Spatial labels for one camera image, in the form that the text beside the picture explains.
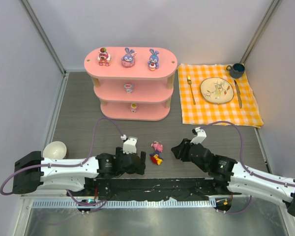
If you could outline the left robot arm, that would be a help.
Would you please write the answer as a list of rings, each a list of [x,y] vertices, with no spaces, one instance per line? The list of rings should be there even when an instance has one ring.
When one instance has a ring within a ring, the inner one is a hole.
[[[146,153],[125,153],[118,147],[115,154],[102,153],[85,159],[51,159],[33,151],[14,165],[13,194],[27,194],[37,189],[70,190],[86,188],[87,179],[111,179],[125,173],[143,175]]]

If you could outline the red yellow bird toy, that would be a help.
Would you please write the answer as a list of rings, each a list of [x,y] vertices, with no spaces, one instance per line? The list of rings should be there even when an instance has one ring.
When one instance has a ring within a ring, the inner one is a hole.
[[[152,163],[156,165],[160,165],[163,162],[163,159],[160,157],[160,152],[157,150],[154,153],[150,154],[150,159]]]

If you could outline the purple bunny with cake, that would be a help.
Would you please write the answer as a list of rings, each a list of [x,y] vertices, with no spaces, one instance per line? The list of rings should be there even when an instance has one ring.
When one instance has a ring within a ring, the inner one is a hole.
[[[159,52],[152,48],[149,51],[151,55],[148,61],[148,68],[150,71],[154,71],[159,68],[159,56],[158,56]]]

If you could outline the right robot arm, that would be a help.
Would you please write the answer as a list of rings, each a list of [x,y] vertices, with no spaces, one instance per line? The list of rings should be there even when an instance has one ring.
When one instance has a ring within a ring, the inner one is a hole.
[[[279,206],[295,217],[295,178],[281,177],[247,167],[226,156],[213,154],[201,144],[183,139],[171,148],[176,159],[192,162],[232,193],[257,197]]]

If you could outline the pink pig toy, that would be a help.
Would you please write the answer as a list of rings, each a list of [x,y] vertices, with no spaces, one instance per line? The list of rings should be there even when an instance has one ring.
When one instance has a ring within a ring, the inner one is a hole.
[[[154,151],[163,152],[163,145],[159,143],[158,141],[154,141],[151,144],[151,147],[154,148]]]

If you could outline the pink bear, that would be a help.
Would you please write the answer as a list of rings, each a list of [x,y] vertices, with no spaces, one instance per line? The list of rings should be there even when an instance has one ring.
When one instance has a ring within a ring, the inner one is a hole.
[[[110,66],[112,58],[105,47],[100,48],[97,60],[100,66]]]

